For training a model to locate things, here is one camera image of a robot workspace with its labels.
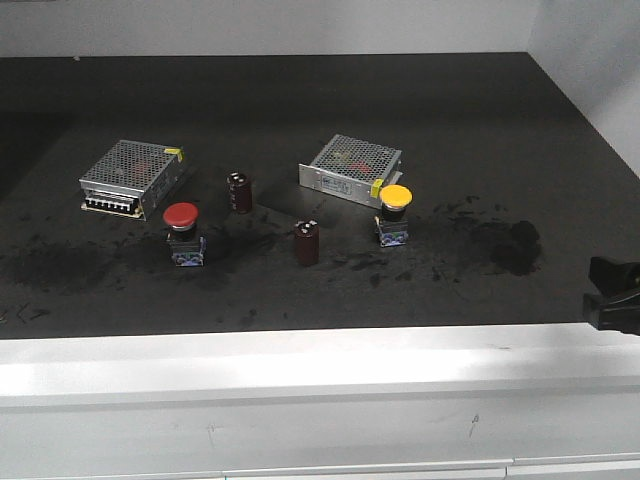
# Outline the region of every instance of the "black clamp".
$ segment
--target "black clamp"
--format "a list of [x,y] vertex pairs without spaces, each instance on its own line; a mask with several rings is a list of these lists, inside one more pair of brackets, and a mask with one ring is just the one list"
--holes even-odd
[[584,294],[584,319],[598,330],[640,335],[640,263],[592,257],[589,280],[601,295]]

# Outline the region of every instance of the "power supply unit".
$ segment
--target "power supply unit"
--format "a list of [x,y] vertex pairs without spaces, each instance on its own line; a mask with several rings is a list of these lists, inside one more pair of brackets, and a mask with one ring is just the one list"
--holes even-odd
[[352,202],[379,208],[383,186],[395,184],[402,172],[402,150],[344,135],[335,135],[310,165],[299,164],[299,182]]
[[82,209],[146,220],[185,170],[180,148],[120,140],[80,178]]

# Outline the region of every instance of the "red mushroom push button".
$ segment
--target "red mushroom push button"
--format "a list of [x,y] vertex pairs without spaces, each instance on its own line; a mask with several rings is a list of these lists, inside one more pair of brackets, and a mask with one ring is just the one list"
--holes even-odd
[[162,218],[171,230],[167,243],[171,247],[171,259],[179,267],[201,267],[207,242],[198,234],[196,222],[198,207],[193,203],[174,203],[164,211]]

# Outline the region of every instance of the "electrolytic capacitor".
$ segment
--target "electrolytic capacitor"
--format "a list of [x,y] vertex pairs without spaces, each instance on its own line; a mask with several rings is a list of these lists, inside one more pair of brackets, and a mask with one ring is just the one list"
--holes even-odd
[[303,220],[293,229],[294,251],[300,265],[308,267],[320,260],[320,227],[315,220]]
[[236,213],[248,213],[253,207],[251,180],[244,173],[233,172],[227,177],[229,204]]

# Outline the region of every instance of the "red button cap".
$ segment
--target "red button cap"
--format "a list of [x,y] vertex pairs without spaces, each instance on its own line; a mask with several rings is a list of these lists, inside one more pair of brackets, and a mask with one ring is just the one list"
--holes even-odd
[[174,203],[162,215],[165,223],[170,227],[188,227],[198,219],[198,207],[193,203]]

